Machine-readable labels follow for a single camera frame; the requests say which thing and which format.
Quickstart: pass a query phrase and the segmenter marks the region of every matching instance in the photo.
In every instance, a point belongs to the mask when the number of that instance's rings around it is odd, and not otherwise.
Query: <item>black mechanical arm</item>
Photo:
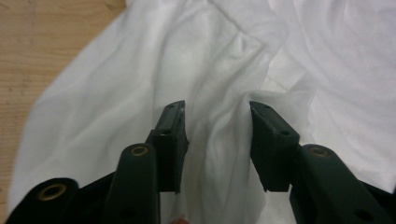
[[[146,143],[125,148],[116,172],[79,188],[70,178],[34,187],[7,223],[160,223],[160,192],[180,192],[185,103],[167,105]],[[273,108],[250,102],[250,157],[264,190],[289,191],[298,224],[396,223],[396,197],[360,182],[330,149],[299,145]]]

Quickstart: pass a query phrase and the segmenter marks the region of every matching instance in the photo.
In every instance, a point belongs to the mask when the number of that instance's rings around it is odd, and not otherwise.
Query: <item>brass insert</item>
[[[38,195],[37,199],[40,201],[50,201],[58,198],[66,191],[67,186],[65,184],[52,184],[42,189]]]
[[[329,157],[330,156],[329,152],[322,147],[310,147],[309,150],[311,151],[311,153],[313,153],[319,157]]]

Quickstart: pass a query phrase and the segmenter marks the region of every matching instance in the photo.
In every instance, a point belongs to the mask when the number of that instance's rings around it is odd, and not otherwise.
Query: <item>wooden table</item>
[[[32,103],[124,8],[124,0],[0,0],[0,223]]]

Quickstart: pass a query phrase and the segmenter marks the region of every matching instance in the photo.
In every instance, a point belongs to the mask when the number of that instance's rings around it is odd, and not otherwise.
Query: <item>bolt hole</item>
[[[134,211],[129,207],[122,209],[122,211],[120,212],[121,219],[131,219],[134,216],[135,216]]]
[[[373,216],[363,209],[356,209],[355,216],[357,216],[361,220],[368,221],[368,222],[374,220]]]
[[[280,134],[285,135],[285,136],[288,136],[290,133],[287,132],[287,131],[281,131]]]
[[[37,199],[40,201],[50,201],[58,198],[66,191],[65,184],[52,184],[42,189],[38,195]]]

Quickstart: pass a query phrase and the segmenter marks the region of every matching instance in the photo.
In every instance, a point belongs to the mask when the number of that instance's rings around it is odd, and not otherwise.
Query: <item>white fabric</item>
[[[181,194],[162,194],[163,223],[295,222],[288,194],[264,193],[251,165],[249,100],[392,191],[395,24],[390,0],[130,1],[35,103],[8,210],[47,179],[84,186],[114,171],[179,100],[191,143]]]

